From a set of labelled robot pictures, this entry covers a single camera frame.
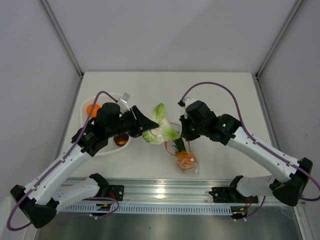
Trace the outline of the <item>green white cabbage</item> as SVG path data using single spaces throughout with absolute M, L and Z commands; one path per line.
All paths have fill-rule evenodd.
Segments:
M 150 120 L 157 123 L 159 127 L 142 133 L 142 138 L 149 144 L 160 145 L 180 138 L 180 134 L 170 125 L 166 119 L 166 107 L 159 103 L 152 110 Z

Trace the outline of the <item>clear zip bag orange zipper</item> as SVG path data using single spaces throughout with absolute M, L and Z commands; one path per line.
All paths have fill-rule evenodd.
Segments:
M 166 151 L 173 157 L 176 168 L 184 173 L 196 175 L 199 161 L 192 150 L 190 142 L 182 137 L 164 143 Z

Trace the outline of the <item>small orange pineapple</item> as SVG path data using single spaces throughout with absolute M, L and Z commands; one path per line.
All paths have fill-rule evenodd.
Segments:
M 175 164 L 183 173 L 196 172 L 198 170 L 198 159 L 195 153 L 187 147 L 182 138 L 173 140 Z

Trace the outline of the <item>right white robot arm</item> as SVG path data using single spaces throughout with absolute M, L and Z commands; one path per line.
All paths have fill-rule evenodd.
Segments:
M 202 101 L 187 97 L 178 102 L 184 108 L 179 120 L 181 137 L 190 142 L 205 136 L 246 155 L 270 176 L 236 176 L 228 189 L 234 202 L 245 197 L 274 196 L 281 203 L 295 207 L 309 181 L 313 163 L 308 158 L 296 159 L 255 138 L 244 124 L 229 114 L 216 116 Z

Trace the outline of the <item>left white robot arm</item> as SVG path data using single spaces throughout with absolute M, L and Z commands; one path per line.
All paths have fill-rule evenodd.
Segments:
M 50 223 L 58 212 L 82 200 L 110 201 L 108 181 L 100 174 L 91 174 L 81 183 L 65 190 L 61 185 L 70 175 L 108 145 L 109 139 L 128 134 L 137 138 L 159 127 L 133 106 L 125 111 L 119 104 L 107 102 L 97 110 L 96 117 L 73 136 L 67 150 L 40 176 L 25 186 L 15 185 L 10 194 L 35 228 Z

